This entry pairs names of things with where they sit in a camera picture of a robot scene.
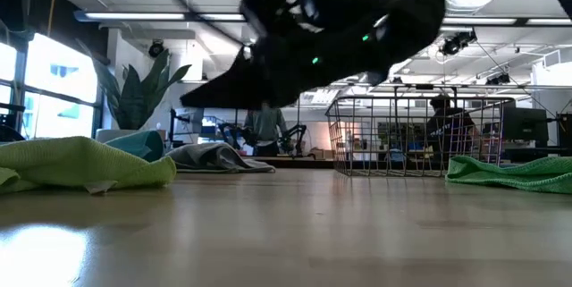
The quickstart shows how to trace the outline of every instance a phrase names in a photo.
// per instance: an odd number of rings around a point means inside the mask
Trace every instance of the large leaf plant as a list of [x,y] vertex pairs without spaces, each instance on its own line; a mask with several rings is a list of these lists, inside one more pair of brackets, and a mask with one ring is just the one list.
[[190,67],[190,65],[182,66],[169,79],[171,55],[169,50],[165,49],[155,59],[151,71],[144,80],[140,79],[132,65],[123,67],[122,76],[125,83],[120,91],[119,83],[109,69],[93,58],[85,45],[81,42],[80,44],[87,55],[92,58],[99,87],[107,98],[112,117],[122,130],[138,130],[145,125],[163,100],[165,91],[173,83],[181,80]]

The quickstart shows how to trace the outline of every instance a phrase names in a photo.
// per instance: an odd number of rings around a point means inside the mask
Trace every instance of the metal wire basket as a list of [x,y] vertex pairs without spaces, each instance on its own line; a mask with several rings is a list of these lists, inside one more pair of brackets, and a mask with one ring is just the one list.
[[328,108],[334,168],[348,176],[444,176],[449,159],[498,164],[505,106],[513,98],[339,97]]

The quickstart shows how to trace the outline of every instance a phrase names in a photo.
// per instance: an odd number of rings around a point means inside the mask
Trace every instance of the ceiling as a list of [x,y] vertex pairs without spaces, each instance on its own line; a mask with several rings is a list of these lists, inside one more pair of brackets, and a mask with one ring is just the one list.
[[[87,11],[101,12],[180,12],[181,7],[173,0],[70,0]],[[191,0],[201,12],[236,13],[239,0]],[[492,0],[475,12],[488,16],[565,16],[557,0]],[[221,24],[234,36],[252,38],[246,24]],[[209,53],[205,72],[214,76],[227,69],[237,48],[198,23],[139,22],[129,23],[131,30],[194,30],[196,41]],[[518,82],[530,79],[531,62],[542,58],[558,47],[572,44],[572,29],[566,28],[478,28],[476,35],[480,46],[473,44],[457,56],[443,61],[436,47],[429,47],[399,72],[404,82],[484,83],[488,73],[495,72],[497,63],[509,68],[510,75]],[[143,45],[150,38],[139,38]],[[176,51],[184,52],[187,40],[169,39],[165,44]]]

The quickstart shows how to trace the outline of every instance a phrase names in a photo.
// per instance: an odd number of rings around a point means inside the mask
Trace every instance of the gray cloth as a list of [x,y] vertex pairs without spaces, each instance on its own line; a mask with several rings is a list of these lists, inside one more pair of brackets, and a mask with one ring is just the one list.
[[279,135],[276,126],[282,133],[286,132],[286,122],[279,108],[262,108],[259,111],[249,111],[244,122],[245,127],[251,128],[259,141],[275,142]]
[[242,159],[227,143],[188,144],[167,154],[182,173],[266,173],[275,172],[264,162]]

